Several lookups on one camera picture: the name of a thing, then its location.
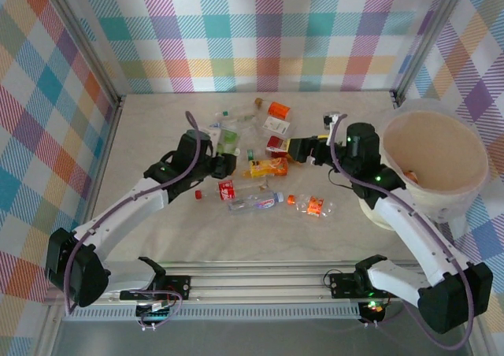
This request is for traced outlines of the crushed clear plastic bottle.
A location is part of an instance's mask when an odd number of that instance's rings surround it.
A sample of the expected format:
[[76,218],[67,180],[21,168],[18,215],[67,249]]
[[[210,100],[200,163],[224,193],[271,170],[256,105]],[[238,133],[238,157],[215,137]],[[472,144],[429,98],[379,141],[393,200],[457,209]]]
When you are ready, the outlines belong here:
[[239,134],[238,147],[240,149],[257,149],[261,146],[262,137],[255,122],[238,122],[236,130]]

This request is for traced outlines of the yellow orange snack box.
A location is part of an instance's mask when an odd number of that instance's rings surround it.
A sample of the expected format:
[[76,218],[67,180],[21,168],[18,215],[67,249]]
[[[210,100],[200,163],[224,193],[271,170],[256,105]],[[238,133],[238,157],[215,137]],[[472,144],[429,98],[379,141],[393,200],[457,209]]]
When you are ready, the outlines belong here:
[[288,174],[287,158],[273,158],[249,161],[249,168],[241,174],[244,178],[259,178],[264,176],[286,176]]

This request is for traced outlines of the clear bottle green cap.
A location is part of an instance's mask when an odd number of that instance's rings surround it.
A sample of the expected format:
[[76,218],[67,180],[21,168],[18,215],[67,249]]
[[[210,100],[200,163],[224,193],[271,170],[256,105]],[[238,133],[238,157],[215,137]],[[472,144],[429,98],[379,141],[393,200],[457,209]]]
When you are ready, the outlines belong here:
[[215,113],[218,122],[247,124],[257,116],[257,110],[252,106],[233,106]]

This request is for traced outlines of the red label square bottle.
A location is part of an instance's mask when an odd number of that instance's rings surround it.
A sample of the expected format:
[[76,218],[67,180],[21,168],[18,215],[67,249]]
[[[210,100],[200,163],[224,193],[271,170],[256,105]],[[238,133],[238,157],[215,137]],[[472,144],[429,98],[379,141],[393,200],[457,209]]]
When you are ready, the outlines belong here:
[[272,158],[286,157],[290,140],[272,135],[266,145],[266,153]]

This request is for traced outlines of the crushed orange label bottle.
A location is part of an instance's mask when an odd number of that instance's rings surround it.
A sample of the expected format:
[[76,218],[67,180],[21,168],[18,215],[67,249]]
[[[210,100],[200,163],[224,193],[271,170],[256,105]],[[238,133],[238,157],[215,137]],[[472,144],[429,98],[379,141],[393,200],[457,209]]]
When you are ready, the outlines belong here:
[[316,195],[288,195],[287,204],[300,213],[317,218],[329,217],[335,210],[333,202]]

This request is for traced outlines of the grey metal base plate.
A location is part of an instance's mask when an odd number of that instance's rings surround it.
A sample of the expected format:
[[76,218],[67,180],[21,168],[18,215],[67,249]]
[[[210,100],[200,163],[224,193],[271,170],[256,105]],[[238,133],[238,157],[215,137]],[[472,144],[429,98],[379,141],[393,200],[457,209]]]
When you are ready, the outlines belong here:
[[131,322],[64,322],[51,356],[473,356],[445,351],[409,319],[382,328],[356,321],[174,321],[156,332]]

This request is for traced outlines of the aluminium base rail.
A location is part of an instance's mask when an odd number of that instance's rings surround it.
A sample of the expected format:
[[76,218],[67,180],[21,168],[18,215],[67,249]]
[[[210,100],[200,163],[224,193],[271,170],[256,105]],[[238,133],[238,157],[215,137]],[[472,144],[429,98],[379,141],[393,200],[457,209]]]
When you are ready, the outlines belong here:
[[[473,266],[472,262],[463,257],[444,258],[440,267],[424,268],[422,272],[417,273],[413,270],[404,269],[386,259],[372,265],[367,270],[367,277],[375,289],[384,290],[388,295],[416,304],[425,290],[436,290],[448,283],[463,288],[465,282],[470,282],[473,279],[471,273]],[[303,265],[239,264],[225,266],[205,264],[202,271],[193,271],[192,273],[183,272],[180,266],[163,269],[169,276],[189,276],[191,278],[189,297],[182,299],[184,301],[196,299],[198,296],[221,297],[223,299],[258,297],[259,295],[280,297],[284,295],[285,291],[290,291],[293,296],[311,296],[322,288],[331,291],[329,287],[330,274],[348,273],[332,269],[328,273],[318,275],[309,271],[307,266]],[[151,302],[168,304],[174,301],[172,299],[154,301],[121,300],[120,291],[105,293],[98,300],[111,296],[117,297],[122,302],[132,301],[137,302],[139,305]],[[350,296],[335,299],[371,298]]]

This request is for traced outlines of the orange label bottle brown cap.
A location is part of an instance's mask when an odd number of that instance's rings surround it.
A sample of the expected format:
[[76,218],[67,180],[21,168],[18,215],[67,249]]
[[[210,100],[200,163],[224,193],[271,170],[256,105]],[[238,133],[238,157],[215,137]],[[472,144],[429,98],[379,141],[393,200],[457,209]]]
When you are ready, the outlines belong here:
[[254,104],[260,113],[265,113],[270,117],[275,117],[283,121],[290,120],[291,108],[289,106],[263,98],[256,98]]

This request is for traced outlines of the aluminium frame post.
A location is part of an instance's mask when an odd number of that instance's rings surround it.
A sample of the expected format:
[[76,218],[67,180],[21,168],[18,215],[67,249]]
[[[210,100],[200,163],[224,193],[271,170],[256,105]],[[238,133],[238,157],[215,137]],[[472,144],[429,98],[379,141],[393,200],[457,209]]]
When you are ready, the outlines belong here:
[[123,95],[117,90],[116,84],[98,55],[98,49],[92,45],[91,39],[80,21],[81,16],[76,12],[76,9],[80,10],[80,6],[73,6],[69,0],[50,0],[50,2],[54,5],[64,26],[76,43],[77,49],[95,74],[98,83],[104,89],[105,96],[113,103],[114,108],[120,107]]
[[421,0],[419,14],[412,24],[412,42],[399,57],[400,66],[392,89],[393,106],[397,109],[406,100],[407,91],[439,38],[443,27],[459,0]]

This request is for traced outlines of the aluminium side rail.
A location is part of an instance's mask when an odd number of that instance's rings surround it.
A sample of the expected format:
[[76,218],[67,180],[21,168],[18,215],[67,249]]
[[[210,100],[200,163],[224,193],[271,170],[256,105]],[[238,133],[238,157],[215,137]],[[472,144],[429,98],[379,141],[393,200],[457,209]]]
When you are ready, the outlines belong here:
[[99,159],[98,167],[96,169],[96,176],[93,180],[93,184],[91,186],[91,191],[87,203],[84,207],[82,222],[88,222],[93,217],[93,212],[96,207],[96,203],[98,201],[98,196],[100,192],[100,187],[102,185],[102,181],[105,175],[106,166],[109,160],[110,152],[113,147],[113,142],[117,133],[118,125],[120,123],[120,117],[124,108],[124,102],[126,99],[126,95],[123,95],[119,98],[119,101],[116,107],[113,110],[113,115],[111,118],[109,132],[106,138],[106,142],[102,149],[102,154]]

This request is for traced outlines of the clear blue label water bottle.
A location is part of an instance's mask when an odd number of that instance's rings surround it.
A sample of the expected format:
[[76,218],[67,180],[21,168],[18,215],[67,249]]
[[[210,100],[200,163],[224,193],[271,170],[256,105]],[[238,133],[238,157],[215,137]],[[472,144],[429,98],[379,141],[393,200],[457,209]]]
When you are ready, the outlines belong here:
[[267,210],[284,201],[281,192],[263,191],[254,195],[234,198],[228,203],[231,213],[246,213],[256,210]]

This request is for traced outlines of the red label cola bottle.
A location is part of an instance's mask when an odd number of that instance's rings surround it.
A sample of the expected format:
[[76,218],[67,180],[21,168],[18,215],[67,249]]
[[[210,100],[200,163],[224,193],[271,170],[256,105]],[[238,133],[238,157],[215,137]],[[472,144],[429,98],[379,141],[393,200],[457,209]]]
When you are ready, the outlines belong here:
[[269,183],[267,179],[220,180],[215,188],[196,190],[195,199],[203,200],[211,198],[220,201],[229,201],[241,195],[264,191],[268,188]]

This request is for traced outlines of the white plastic bin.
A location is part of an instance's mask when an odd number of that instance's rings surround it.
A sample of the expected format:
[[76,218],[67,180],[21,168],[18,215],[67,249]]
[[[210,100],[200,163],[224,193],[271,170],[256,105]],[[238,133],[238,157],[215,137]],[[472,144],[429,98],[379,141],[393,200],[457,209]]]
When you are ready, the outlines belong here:
[[[461,217],[490,179],[487,151],[469,123],[435,99],[408,99],[368,113],[380,137],[381,161],[405,182],[416,207],[442,224]],[[404,172],[417,175],[415,184]]]

